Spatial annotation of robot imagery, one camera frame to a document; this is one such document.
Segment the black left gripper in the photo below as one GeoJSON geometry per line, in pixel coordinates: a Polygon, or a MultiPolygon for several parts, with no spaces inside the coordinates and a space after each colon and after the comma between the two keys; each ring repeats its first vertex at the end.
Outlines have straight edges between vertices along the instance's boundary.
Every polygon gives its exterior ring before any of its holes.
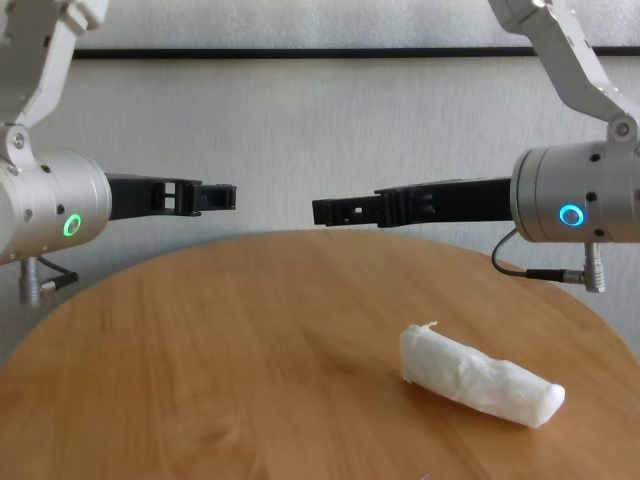
{"type": "Polygon", "coordinates": [[[148,216],[200,216],[236,209],[237,187],[198,180],[108,173],[110,221],[148,216]]]}

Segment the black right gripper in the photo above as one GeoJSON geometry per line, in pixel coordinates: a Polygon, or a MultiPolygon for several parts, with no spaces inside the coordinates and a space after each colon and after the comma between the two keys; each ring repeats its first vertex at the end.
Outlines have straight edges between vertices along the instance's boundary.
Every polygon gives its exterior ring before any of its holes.
{"type": "Polygon", "coordinates": [[[509,178],[460,180],[394,187],[375,196],[312,201],[315,225],[497,222],[513,219],[509,178]]]}

